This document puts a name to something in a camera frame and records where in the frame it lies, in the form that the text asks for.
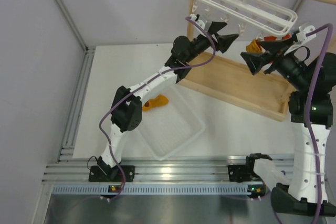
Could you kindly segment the yellow sock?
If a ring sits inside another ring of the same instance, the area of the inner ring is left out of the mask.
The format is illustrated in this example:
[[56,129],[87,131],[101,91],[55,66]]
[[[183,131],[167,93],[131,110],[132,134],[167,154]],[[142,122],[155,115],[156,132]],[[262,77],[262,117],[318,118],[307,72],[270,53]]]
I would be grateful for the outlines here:
[[165,106],[169,103],[169,100],[166,96],[159,94],[156,98],[154,99],[149,99],[143,106],[142,106],[142,111],[146,112],[149,111],[150,109],[153,108],[158,108]]
[[263,49],[260,45],[261,40],[260,39],[253,39],[250,44],[246,46],[246,52],[252,52],[252,53],[262,53]]

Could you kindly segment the white clip hanger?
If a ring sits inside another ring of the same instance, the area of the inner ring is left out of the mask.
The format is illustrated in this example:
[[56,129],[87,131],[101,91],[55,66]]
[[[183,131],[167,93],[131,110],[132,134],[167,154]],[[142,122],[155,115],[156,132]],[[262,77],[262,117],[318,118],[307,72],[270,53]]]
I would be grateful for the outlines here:
[[207,6],[206,16],[211,9],[224,14],[221,20],[228,23],[232,17],[239,21],[238,33],[242,35],[247,25],[258,28],[261,33],[283,37],[294,27],[298,15],[295,11],[267,0],[191,0],[191,13],[195,14],[199,4]]

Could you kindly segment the orange sock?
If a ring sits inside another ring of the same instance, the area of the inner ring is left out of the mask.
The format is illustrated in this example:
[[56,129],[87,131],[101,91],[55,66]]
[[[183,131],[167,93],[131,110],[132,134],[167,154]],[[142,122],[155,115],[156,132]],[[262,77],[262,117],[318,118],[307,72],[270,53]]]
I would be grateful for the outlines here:
[[291,38],[291,35],[290,34],[286,34],[285,36],[283,37],[276,37],[276,36],[265,36],[264,37],[264,41],[277,41],[277,40],[287,40]]

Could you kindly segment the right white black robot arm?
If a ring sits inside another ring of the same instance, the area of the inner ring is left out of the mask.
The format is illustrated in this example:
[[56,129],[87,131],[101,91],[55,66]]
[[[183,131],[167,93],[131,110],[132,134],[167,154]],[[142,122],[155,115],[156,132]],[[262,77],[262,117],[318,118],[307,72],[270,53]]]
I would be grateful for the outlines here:
[[326,144],[333,124],[330,92],[335,86],[335,54],[323,46],[310,64],[299,60],[293,40],[263,41],[258,50],[246,49],[242,58],[252,74],[274,71],[293,87],[288,108],[295,131],[292,178],[276,169],[267,155],[246,158],[245,174],[261,178],[271,192],[271,206],[277,213],[334,217],[325,189]]

